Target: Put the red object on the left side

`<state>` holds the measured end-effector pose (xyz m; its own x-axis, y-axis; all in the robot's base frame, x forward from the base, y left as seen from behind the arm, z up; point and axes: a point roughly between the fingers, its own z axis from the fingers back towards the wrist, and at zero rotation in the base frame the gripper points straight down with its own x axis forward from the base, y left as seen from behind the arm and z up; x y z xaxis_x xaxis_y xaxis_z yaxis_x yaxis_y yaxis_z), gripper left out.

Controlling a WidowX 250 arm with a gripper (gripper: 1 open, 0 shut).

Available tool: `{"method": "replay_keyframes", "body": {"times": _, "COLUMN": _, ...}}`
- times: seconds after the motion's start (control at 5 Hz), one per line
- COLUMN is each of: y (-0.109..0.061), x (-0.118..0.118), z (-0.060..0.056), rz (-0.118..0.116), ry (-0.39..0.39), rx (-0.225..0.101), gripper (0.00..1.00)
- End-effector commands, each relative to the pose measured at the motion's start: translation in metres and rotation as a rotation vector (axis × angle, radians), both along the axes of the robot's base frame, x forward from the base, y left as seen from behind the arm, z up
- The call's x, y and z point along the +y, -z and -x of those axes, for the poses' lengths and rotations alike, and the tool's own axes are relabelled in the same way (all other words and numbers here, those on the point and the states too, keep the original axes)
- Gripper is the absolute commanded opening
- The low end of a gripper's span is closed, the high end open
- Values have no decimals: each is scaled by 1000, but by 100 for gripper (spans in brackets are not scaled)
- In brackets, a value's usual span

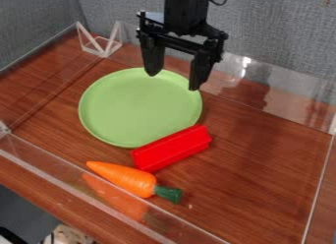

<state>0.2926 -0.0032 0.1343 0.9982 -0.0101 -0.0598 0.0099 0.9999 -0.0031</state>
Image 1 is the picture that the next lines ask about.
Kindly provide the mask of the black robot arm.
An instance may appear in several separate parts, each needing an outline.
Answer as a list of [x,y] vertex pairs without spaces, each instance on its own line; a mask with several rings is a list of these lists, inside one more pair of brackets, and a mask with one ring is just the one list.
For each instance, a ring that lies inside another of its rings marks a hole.
[[146,74],[162,70],[165,48],[194,56],[190,62],[189,90],[195,91],[209,79],[211,66],[221,60],[227,34],[207,24],[209,3],[213,0],[163,0],[163,12],[139,10],[135,37]]

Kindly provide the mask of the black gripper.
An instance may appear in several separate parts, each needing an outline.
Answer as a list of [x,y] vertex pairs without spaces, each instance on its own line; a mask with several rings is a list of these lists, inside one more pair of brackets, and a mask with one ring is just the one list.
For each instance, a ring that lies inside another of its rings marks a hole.
[[161,71],[166,48],[195,54],[189,76],[189,90],[195,91],[209,79],[227,34],[210,26],[205,17],[181,13],[166,16],[165,13],[146,11],[139,11],[135,16],[135,37],[146,74],[153,77]]

